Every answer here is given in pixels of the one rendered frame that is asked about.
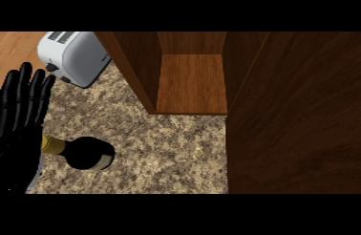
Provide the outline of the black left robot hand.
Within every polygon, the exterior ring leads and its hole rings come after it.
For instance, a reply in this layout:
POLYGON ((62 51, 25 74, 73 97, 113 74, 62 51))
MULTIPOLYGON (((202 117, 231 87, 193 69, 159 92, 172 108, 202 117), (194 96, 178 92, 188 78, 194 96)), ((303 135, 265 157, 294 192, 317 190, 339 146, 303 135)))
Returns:
POLYGON ((42 124, 56 77, 29 62, 0 88, 0 197, 25 194, 40 175, 42 124))

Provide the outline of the dark wine bottle gold neck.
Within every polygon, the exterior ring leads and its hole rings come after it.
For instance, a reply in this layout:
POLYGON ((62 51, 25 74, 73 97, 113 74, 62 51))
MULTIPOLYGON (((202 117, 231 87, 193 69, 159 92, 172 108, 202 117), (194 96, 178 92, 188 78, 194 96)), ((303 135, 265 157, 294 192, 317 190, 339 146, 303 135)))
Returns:
POLYGON ((104 170, 115 160, 115 148, 94 137, 79 137, 70 141, 42 136, 42 153, 62 156, 72 168, 104 170))

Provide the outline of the brown wooden cabinet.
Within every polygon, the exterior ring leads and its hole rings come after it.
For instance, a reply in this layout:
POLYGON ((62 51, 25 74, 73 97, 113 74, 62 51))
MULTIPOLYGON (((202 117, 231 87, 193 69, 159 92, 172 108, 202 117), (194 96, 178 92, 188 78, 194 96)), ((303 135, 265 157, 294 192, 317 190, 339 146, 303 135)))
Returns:
POLYGON ((228 114, 265 32, 97 32, 152 115, 228 114))

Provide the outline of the dark brown cabinet door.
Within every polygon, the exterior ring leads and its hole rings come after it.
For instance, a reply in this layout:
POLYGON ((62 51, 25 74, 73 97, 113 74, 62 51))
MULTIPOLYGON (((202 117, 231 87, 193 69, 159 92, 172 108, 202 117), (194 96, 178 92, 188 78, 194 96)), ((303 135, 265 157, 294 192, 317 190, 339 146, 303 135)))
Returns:
POLYGON ((361 193, 361 32, 271 32, 225 123, 231 193, 361 193))

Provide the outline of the white toaster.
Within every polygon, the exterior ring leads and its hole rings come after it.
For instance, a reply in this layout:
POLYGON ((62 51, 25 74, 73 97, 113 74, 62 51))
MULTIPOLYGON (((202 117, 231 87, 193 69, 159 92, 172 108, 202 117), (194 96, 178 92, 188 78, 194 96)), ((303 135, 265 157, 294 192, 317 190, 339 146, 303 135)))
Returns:
POLYGON ((45 70, 84 89, 112 61, 94 32, 47 32, 37 45, 37 55, 45 70))

